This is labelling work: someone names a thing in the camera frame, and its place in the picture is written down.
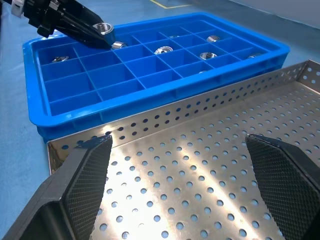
metal bushing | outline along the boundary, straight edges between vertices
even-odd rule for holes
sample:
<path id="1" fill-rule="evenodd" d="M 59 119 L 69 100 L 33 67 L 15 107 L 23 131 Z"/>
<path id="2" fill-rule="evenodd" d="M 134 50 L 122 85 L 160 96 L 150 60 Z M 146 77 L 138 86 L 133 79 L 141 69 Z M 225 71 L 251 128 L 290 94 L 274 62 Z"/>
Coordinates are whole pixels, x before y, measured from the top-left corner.
<path id="1" fill-rule="evenodd" d="M 112 49 L 122 49 L 128 47 L 128 45 L 122 41 L 115 41 L 114 44 L 112 44 Z"/>
<path id="2" fill-rule="evenodd" d="M 69 59 L 69 56 L 57 56 L 53 59 L 52 63 L 64 62 Z"/>
<path id="3" fill-rule="evenodd" d="M 249 56 L 247 56 L 246 58 L 247 59 L 253 59 L 253 58 L 255 58 L 255 57 L 258 57 L 258 56 L 260 56 L 261 55 L 261 53 L 254 53 L 254 54 L 251 54 L 251 55 L 249 55 Z"/>
<path id="4" fill-rule="evenodd" d="M 101 22 L 93 25 L 93 27 L 96 28 L 104 36 L 106 42 L 110 46 L 115 43 L 116 37 L 114 26 L 109 23 Z"/>
<path id="5" fill-rule="evenodd" d="M 220 37 L 216 36 L 216 35 L 211 35 L 211 36 L 208 36 L 207 39 L 206 39 L 209 43 L 215 43 L 220 39 Z"/>
<path id="6" fill-rule="evenodd" d="M 158 55 L 158 54 L 165 54 L 165 53 L 169 53 L 172 52 L 173 48 L 170 46 L 162 46 L 159 47 L 157 50 L 155 50 L 154 54 Z"/>
<path id="7" fill-rule="evenodd" d="M 203 60 L 213 59 L 215 57 L 218 57 L 218 55 L 216 55 L 212 52 L 203 52 L 200 54 L 200 58 Z"/>

blue floor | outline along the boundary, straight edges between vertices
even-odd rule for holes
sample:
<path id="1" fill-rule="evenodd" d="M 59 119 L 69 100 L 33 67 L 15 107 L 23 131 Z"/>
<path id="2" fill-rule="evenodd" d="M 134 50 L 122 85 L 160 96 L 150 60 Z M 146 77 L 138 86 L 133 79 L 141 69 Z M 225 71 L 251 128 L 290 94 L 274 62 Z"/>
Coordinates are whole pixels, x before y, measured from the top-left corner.
<path id="1" fill-rule="evenodd" d="M 209 12 L 291 47 L 289 66 L 320 62 L 320 30 L 227 0 L 80 0 L 113 25 L 192 12 Z M 184 7 L 170 8 L 179 5 Z M 22 44 L 39 37 L 28 20 L 2 13 L 0 36 L 0 238 L 49 176 L 46 146 L 28 118 Z"/>

blue plastic tray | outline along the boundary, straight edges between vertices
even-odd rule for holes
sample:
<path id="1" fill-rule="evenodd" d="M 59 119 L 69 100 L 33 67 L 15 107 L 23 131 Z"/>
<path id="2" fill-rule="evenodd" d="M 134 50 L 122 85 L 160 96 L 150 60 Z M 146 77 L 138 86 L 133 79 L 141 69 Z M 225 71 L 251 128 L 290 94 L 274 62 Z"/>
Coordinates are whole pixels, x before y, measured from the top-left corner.
<path id="1" fill-rule="evenodd" d="M 91 49 L 66 36 L 23 45 L 29 117 L 45 140 L 277 70 L 289 52 L 207 13 L 119 25 L 115 34 L 129 47 Z M 173 51 L 155 55 L 162 46 Z M 202 60 L 203 52 L 218 57 Z M 59 56 L 69 59 L 52 63 Z"/>

stainless steel tray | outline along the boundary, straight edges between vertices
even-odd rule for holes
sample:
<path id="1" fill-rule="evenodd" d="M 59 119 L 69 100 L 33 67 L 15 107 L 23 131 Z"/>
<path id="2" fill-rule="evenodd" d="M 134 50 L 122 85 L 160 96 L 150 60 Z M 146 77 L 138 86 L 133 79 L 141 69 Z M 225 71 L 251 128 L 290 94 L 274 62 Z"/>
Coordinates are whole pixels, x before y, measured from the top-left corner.
<path id="1" fill-rule="evenodd" d="M 284 239 L 245 136 L 298 145 L 320 167 L 319 92 L 309 60 L 53 140 L 50 171 L 77 142 L 112 134 L 93 240 Z"/>

yellow floor line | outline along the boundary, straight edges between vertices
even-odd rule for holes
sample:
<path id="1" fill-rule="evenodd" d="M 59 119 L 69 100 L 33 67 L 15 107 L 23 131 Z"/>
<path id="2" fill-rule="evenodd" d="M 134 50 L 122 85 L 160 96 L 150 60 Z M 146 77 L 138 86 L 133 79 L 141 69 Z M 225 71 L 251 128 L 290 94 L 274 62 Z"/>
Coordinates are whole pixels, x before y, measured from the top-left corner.
<path id="1" fill-rule="evenodd" d="M 182 8 L 182 7 L 188 7 L 191 6 L 191 4 L 187 4 L 187 5 L 179 5 L 179 6 L 164 6 L 161 3 L 155 1 L 155 0 L 150 0 L 151 2 L 153 2 L 154 4 L 157 4 L 159 7 L 162 7 L 164 9 L 176 9 L 176 8 Z"/>

